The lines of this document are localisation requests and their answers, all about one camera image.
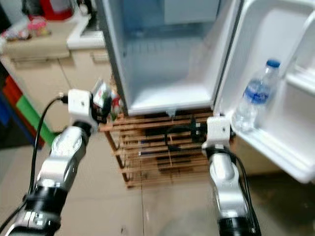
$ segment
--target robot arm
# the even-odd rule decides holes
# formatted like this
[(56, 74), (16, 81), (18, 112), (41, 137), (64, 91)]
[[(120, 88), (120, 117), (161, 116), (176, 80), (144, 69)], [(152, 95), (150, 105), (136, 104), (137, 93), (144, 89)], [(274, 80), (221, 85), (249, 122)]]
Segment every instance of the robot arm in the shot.
[(220, 236), (261, 236), (250, 194), (245, 192), (239, 181), (235, 165), (239, 159), (228, 149), (229, 120), (225, 117), (209, 117), (207, 129), (207, 141), (202, 149), (210, 162), (209, 172), (214, 186)]
[[(89, 92), (69, 91), (68, 110), (72, 126), (54, 139), (35, 188), (27, 196), (25, 207), (18, 213), (6, 236), (53, 236), (59, 229), (61, 211), (80, 160), (86, 153), (89, 136), (97, 131), (92, 105)], [(246, 197), (239, 182), (238, 169), (233, 163), (236, 157), (228, 150), (229, 120), (225, 117), (208, 118), (207, 133), (202, 149), (210, 161), (220, 236), (260, 236), (249, 192)]]
[(51, 236), (61, 225), (61, 211), (74, 182), (79, 163), (86, 153), (91, 133), (97, 131), (92, 116), (92, 95), (72, 89), (68, 110), (72, 126), (58, 135), (49, 157), (37, 176), (35, 188), (6, 236)]

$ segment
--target white refrigerator door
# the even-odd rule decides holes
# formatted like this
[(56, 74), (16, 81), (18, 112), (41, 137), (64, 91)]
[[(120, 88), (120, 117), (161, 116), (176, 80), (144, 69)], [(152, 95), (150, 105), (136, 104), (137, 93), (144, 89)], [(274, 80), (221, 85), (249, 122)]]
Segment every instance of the white refrigerator door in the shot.
[(279, 59), (262, 125), (237, 134), (302, 183), (315, 179), (314, 9), (313, 0), (245, 0), (214, 107), (231, 117), (252, 74)]

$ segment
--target cabinet door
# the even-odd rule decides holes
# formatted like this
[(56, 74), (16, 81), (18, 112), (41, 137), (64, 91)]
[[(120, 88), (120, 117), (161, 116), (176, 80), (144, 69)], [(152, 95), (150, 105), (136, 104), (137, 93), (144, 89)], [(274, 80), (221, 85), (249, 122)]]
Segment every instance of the cabinet door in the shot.
[[(1, 61), (39, 115), (59, 92), (70, 89), (57, 59), (13, 62), (2, 56)], [(45, 123), (53, 132), (62, 131), (69, 124), (67, 106), (54, 104)]]
[(60, 62), (74, 89), (91, 91), (99, 78), (110, 82), (111, 68), (105, 49), (76, 50), (71, 55)]

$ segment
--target beige floor tile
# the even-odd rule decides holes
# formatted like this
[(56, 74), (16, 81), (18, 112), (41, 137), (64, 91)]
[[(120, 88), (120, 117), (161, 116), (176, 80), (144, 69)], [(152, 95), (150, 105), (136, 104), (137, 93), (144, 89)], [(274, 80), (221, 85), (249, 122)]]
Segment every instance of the beige floor tile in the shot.
[[(30, 182), (32, 146), (12, 148), (0, 151), (0, 156), (11, 157), (11, 164), (4, 171), (0, 180), (0, 207), (18, 205), (27, 192)], [(36, 173), (49, 153), (49, 147), (44, 147), (37, 153)]]
[[(7, 217), (15, 210), (15, 208), (16, 206), (0, 207), (0, 224), (2, 224), (7, 219)], [(7, 225), (0, 236), (5, 235), (10, 226), (11, 224)]]
[[(39, 172), (49, 146), (37, 154), (36, 173)], [(27, 192), (30, 178), (32, 147), (20, 147), (0, 151), (0, 156), (11, 157), (7, 169), (4, 168), (0, 180), (0, 207), (16, 206)], [(139, 195), (139, 189), (127, 189), (123, 177), (118, 172), (116, 159), (111, 155), (111, 148), (103, 134), (91, 136), (87, 153), (80, 162), (78, 173), (68, 201), (83, 199), (104, 199), (116, 196)]]
[(56, 235), (142, 236), (141, 195), (69, 202)]
[(215, 236), (210, 183), (143, 190), (145, 236)]
[(141, 194), (140, 189), (126, 188), (118, 169), (104, 135), (92, 136), (68, 199), (104, 199)]
[(315, 236), (315, 188), (288, 175), (250, 179), (262, 235)]

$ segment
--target refrigerator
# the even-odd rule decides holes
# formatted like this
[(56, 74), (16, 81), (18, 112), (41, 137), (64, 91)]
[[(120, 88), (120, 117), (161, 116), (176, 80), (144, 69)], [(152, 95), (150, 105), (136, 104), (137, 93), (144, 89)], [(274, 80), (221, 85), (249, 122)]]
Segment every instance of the refrigerator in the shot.
[(261, 126), (236, 133), (299, 182), (315, 179), (315, 1), (96, 4), (129, 116), (210, 107), (230, 118), (253, 73), (280, 60)]

